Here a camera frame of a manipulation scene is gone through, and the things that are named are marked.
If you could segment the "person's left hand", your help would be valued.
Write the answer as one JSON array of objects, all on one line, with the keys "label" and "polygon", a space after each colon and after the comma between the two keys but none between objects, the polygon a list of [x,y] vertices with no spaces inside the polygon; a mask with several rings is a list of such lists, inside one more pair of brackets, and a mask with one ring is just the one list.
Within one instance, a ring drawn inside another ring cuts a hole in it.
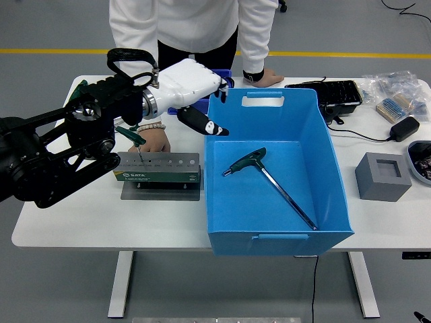
[{"label": "person's left hand", "polygon": [[243,79],[246,84],[254,87],[270,87],[272,85],[282,82],[284,80],[284,76],[277,75],[273,69],[264,68],[263,76],[262,78],[260,78],[260,80],[251,81],[250,79],[247,79],[245,77]]}]

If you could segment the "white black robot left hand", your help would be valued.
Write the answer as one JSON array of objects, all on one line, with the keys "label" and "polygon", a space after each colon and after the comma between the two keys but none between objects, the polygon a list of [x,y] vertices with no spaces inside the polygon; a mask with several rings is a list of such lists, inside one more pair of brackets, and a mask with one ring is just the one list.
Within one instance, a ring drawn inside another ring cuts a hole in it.
[{"label": "white black robot left hand", "polygon": [[143,118],[150,120],[177,109],[177,119],[202,135],[227,136],[229,130],[217,125],[192,105],[214,95],[226,101],[228,82],[193,59],[184,59],[159,72],[158,85],[143,90]]}]

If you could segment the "person's right hand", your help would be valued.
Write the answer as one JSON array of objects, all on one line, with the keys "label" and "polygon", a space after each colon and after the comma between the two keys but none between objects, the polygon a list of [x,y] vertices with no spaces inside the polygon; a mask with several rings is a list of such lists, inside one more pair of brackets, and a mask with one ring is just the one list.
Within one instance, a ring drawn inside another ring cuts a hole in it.
[{"label": "person's right hand", "polygon": [[164,129],[148,129],[138,132],[145,139],[140,145],[141,152],[170,152],[170,143]]}]

